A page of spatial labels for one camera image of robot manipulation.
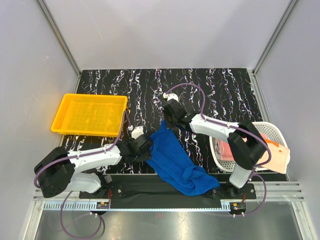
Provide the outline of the blue towel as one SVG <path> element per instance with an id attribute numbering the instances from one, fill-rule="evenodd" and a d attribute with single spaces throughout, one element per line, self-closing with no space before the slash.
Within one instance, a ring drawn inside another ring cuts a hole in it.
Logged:
<path id="1" fill-rule="evenodd" d="M 161 180 L 186 196 L 202 195 L 220 187 L 215 177 L 193 163 L 164 120 L 150 138 L 153 145 L 150 147 L 151 157 L 146 162 Z"/>

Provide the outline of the pink white towel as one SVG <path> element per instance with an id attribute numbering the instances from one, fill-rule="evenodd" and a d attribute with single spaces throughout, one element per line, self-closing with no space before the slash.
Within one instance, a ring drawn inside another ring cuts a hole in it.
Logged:
<path id="1" fill-rule="evenodd" d="M 228 143 L 217 139 L 217 153 L 220 155 L 221 161 L 234 161 L 234 157 L 232 155 L 231 148 Z"/>

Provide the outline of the orange patterned towel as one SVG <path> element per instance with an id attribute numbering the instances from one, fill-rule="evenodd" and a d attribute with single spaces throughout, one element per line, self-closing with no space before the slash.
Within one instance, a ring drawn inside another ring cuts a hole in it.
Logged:
<path id="1" fill-rule="evenodd" d="M 277 132 L 261 132 L 260 134 L 271 151 L 271 160 L 268 163 L 259 166 L 257 170 L 270 170 L 276 173 L 286 174 L 290 162 L 290 149 L 283 136 L 279 135 Z"/>

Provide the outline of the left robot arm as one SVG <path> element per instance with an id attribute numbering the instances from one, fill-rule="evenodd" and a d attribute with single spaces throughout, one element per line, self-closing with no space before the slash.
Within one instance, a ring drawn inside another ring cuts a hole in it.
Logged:
<path id="1" fill-rule="evenodd" d="M 149 136 L 142 134 L 137 138 L 85 151 L 67 151 L 63 147 L 56 147 L 34 168 L 34 185 L 47 199 L 64 191 L 103 198 L 110 193 L 108 181 L 98 172 L 87 171 L 149 160 L 153 144 Z"/>

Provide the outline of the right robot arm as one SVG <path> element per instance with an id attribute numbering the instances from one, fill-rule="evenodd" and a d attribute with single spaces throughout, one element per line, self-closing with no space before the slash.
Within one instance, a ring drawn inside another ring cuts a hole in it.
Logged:
<path id="1" fill-rule="evenodd" d="M 252 178 L 258 161 L 265 153 L 267 162 L 271 160 L 271 150 L 249 120 L 241 123 L 217 120 L 203 113 L 187 112 L 175 99 L 166 100 L 163 114 L 170 127 L 177 127 L 182 131 L 203 134 L 221 140 L 230 147 L 235 161 L 235 167 L 229 177 L 227 185 L 228 195 L 239 198 L 245 192 L 245 184 Z"/>

